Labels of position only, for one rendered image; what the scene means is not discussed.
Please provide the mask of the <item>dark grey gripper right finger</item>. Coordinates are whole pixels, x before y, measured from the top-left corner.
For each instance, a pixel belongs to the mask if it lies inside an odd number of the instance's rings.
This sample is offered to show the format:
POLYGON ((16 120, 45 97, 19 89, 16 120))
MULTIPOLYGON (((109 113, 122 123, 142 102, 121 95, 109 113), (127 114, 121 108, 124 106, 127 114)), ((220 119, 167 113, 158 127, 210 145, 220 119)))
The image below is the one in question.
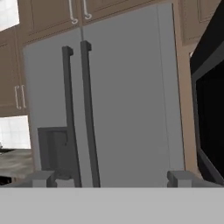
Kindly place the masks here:
POLYGON ((194 187, 194 188, 218 188, 219 184, 215 184, 198 178, 190 171, 168 171, 167 172, 168 187, 194 187))

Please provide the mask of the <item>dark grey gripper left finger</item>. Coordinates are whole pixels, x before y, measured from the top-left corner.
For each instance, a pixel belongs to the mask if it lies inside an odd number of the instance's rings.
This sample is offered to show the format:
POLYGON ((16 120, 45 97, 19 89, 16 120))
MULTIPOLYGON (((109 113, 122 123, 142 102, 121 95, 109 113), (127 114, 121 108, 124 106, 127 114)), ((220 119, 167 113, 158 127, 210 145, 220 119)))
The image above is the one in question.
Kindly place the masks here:
POLYGON ((36 171, 27 178, 10 184, 11 187, 56 187, 55 171, 36 171))

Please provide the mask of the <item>grey double-door fridge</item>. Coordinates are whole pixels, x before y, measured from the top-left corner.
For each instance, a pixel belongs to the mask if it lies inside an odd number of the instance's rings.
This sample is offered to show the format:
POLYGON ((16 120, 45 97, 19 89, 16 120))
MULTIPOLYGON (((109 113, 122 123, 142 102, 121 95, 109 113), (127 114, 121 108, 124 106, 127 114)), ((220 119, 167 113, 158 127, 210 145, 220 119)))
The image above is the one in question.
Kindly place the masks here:
POLYGON ((40 40, 23 55, 37 170, 61 186, 164 187, 183 169, 170 3, 40 40))

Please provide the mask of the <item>brown tall cupboard panel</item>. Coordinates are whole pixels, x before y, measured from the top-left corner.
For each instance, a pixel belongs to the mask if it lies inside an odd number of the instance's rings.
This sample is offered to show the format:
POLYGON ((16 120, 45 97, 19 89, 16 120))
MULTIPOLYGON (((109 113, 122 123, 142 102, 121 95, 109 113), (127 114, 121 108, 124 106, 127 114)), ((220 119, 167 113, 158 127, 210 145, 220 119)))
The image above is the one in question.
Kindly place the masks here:
POLYGON ((190 56, 221 0, 173 0, 185 169, 201 178, 193 121, 190 56))

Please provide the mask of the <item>brown wall cupboards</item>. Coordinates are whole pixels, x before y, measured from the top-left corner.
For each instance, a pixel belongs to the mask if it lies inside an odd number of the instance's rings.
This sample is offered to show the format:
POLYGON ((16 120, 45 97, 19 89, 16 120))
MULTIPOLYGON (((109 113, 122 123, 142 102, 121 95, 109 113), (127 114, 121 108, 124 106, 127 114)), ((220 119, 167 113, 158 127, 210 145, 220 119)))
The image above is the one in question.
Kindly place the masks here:
POLYGON ((167 0, 17 0, 19 40, 28 45, 62 32, 167 0))

